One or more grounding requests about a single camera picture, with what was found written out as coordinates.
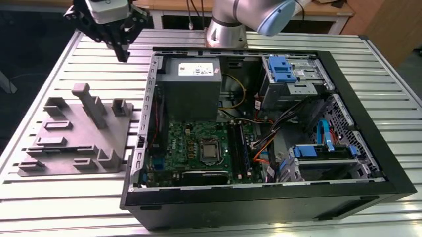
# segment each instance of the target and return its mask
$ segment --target aluminum slotted table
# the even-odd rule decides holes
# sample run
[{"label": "aluminum slotted table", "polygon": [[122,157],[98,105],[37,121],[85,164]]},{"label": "aluminum slotted table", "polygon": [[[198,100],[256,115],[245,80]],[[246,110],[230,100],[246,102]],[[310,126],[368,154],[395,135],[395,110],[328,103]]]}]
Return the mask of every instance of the aluminum slotted table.
[{"label": "aluminum slotted table", "polygon": [[[359,36],[248,34],[249,48],[328,50],[363,100],[420,193],[377,205],[340,221],[176,230],[193,235],[420,236],[422,234],[422,101],[384,59]],[[81,32],[39,92],[0,158],[0,233],[14,236],[128,236],[150,233],[130,212],[120,209],[125,172],[117,174],[21,177],[18,167],[33,145],[51,96],[77,102],[71,89],[87,82],[103,103],[125,98],[136,105],[128,146],[136,146],[153,46],[205,47],[202,31],[144,30],[128,63]],[[132,149],[126,150],[129,159]]]}]

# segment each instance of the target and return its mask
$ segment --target motherboard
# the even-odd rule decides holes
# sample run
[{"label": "motherboard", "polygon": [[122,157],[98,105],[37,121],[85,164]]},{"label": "motherboard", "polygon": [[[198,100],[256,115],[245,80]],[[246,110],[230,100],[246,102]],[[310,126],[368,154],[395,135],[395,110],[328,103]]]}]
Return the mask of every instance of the motherboard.
[{"label": "motherboard", "polygon": [[250,123],[170,122],[166,155],[152,159],[149,186],[262,182],[250,156],[254,139]]}]

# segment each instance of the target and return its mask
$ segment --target black case frame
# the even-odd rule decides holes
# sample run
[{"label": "black case frame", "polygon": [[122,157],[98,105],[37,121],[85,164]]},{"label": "black case frame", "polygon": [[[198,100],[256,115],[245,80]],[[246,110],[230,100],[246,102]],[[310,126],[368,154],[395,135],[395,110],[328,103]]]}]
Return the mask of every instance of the black case frame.
[{"label": "black case frame", "polygon": [[417,192],[371,115],[336,63],[332,53],[310,50],[213,49],[156,47],[156,56],[186,56],[188,51],[237,54],[316,54],[337,93],[348,107],[387,178],[385,182],[314,184],[261,188],[232,188],[129,192],[130,171],[125,179],[121,208],[130,210],[148,229],[204,228],[226,225],[343,219],[380,202],[396,201]]}]

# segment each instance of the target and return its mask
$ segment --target power supply label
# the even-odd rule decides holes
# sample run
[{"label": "power supply label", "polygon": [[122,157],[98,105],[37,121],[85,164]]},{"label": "power supply label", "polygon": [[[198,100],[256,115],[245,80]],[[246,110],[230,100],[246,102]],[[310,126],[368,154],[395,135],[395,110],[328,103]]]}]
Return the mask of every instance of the power supply label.
[{"label": "power supply label", "polygon": [[214,76],[213,63],[181,63],[180,76]]}]

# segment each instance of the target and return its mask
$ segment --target cpu socket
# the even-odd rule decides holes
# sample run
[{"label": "cpu socket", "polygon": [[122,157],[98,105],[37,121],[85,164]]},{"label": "cpu socket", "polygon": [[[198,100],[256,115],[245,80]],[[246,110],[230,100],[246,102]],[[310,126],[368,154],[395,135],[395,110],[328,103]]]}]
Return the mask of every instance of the cpu socket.
[{"label": "cpu socket", "polygon": [[220,163],[221,156],[220,156],[220,142],[217,139],[202,139],[200,141],[200,161],[204,162],[206,165],[214,165]]}]

